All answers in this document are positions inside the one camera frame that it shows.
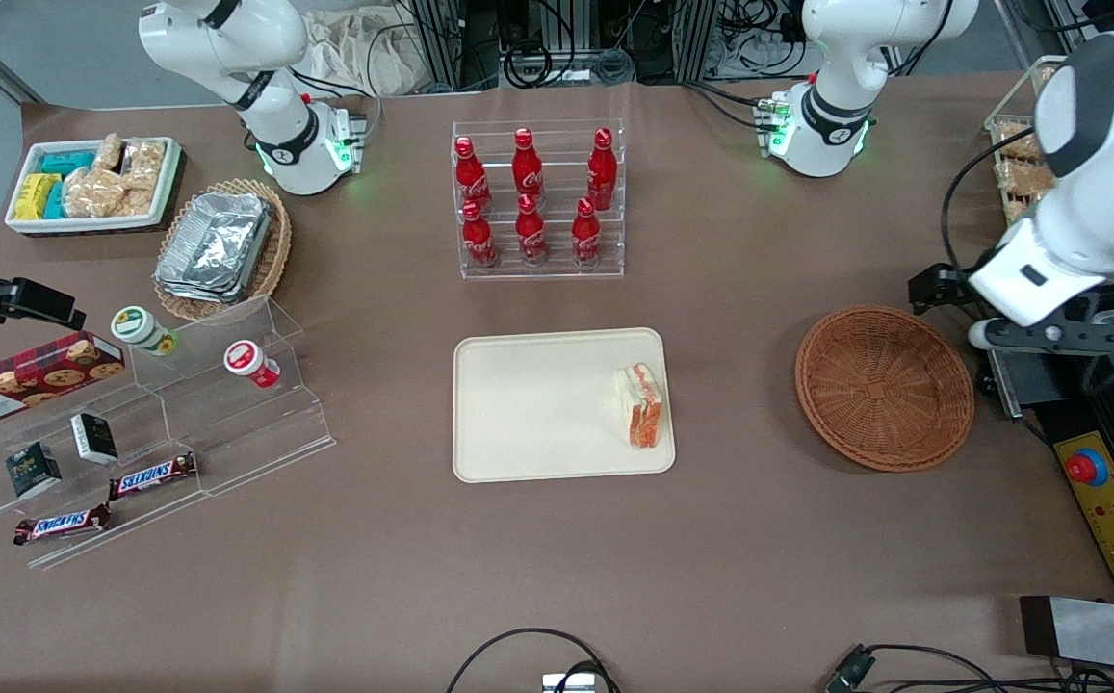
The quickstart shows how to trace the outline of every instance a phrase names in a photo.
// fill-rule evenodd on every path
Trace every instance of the red switch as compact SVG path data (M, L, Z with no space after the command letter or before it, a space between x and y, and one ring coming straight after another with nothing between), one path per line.
M1067 457L1066 477L1088 486L1103 486L1108 479L1108 468L1098 452L1083 448Z

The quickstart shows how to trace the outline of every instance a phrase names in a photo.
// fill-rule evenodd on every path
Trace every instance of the brown table surface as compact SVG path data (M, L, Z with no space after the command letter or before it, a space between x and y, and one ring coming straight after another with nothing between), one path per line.
M628 692L814 690L859 641L1046 674L1024 654L1015 597L1114 597L1049 453L979 399L951 460L869 472L818 438L791 385L818 319L853 303L905 308L908 277L942 258L940 198L1015 78L891 80L868 148L829 180L759 159L744 127L682 88L387 103L362 175L284 196L295 244L275 299L307 331L305 380L336 447L57 569L28 569L0 527L0 690L439 692L515 626L585 637ZM463 282L450 123L609 113L629 127L626 276ZM182 198L263 177L225 107L25 110L27 144L109 130L178 139L190 157ZM956 197L962 256L1003 227L990 176L980 166ZM0 276L77 295L99 330L126 303L157 304L159 238L0 227ZM957 312L927 320L962 342ZM455 478L456 343L633 325L666 345L671 470ZM59 334L4 325L0 358ZM559 641L511 642L460 685L537 690L578 658ZM870 681L917 674L965 672L888 654Z

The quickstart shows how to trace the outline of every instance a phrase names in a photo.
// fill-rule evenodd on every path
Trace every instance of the acrylic bottle rack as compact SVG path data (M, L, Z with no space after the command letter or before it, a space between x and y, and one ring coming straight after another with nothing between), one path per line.
M544 237L548 243L548 260L531 267L521 262L518 234L514 222L518 216L518 194L514 185L514 131L530 128L536 153L544 163ZM578 198L586 189L586 163L592 157L593 138L597 128L613 131L613 149L617 155L617 186L613 207L596 212L599 218L599 263L579 271L574 263L571 228L578 215ZM463 206L455 175L458 155L455 140L470 137L476 155L487 172L492 193L492 211L485 215L492 228L492 241L500 254L500 264L481 271L470 264L463 246ZM455 123L450 138L450 178L455 188L452 222L458 242L458 258L463 280L579 280L579 277L620 276L626 271L626 124L620 118L566 119L566 121L526 123Z
M302 330L278 304L253 299L175 333L179 341L173 354L129 350L133 369L124 377L0 421L0 540L30 567L77 557L335 443L322 402L302 381L295 355ZM282 378L275 385L261 389L223 368L224 350L238 339L260 343L278 363ZM108 421L119 460L102 466L77 456L69 418L79 412ZM37 440L51 448L60 482L18 499L4 460ZM107 501L109 479L188 451L196 452L195 477L113 500L110 529L25 547L11 544L21 519L94 508Z

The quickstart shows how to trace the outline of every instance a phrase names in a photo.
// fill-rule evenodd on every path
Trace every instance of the woven bread basket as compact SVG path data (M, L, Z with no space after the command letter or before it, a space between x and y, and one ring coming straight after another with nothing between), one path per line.
M954 348L895 308L847 308L812 325L795 358L795 391L831 447L877 470L945 461L976 413Z
M268 201L273 208L270 219L270 228L266 230L266 242L262 245L261 254L257 256L257 266L253 271L252 281L248 284L248 294L245 301L257 297L257 295L270 295L274 289L278 287L280 280L283 280L283 267L287 264L287 254L292 251L292 221L287 218L287 211L283 208L283 201L278 194L274 193L270 186L257 180L224 180L205 188L204 193L227 193L231 195L253 194ZM164 256L167 246L173 242L175 228L179 227L179 221L184 217L196 195L184 203L179 214L175 215L170 227L167 228L167 237L164 237L164 245L159 250L159 258ZM196 301L193 299L182 299L178 295L166 293L159 284L155 284L155 293L159 295L159 301L167 308L167 312L182 316L184 320L202 320L218 311L231 308L234 303L218 303L216 301Z

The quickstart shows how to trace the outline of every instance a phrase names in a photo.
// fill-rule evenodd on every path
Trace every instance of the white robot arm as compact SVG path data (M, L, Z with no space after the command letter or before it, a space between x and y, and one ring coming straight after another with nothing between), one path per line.
M968 283L1019 325L1114 275L1114 32L1084 43L1036 101L1039 148L1057 187L1006 230ZM978 343L983 328L974 329Z
M836 175L860 150L890 67L883 46L917 46L961 35L978 0L805 0L805 35L821 45L817 81L776 91L768 150L808 176Z
M304 58L304 19L287 0L168 0L138 20L153 61L240 110L266 170L289 193L322 193L358 153L344 109L307 104L287 67Z

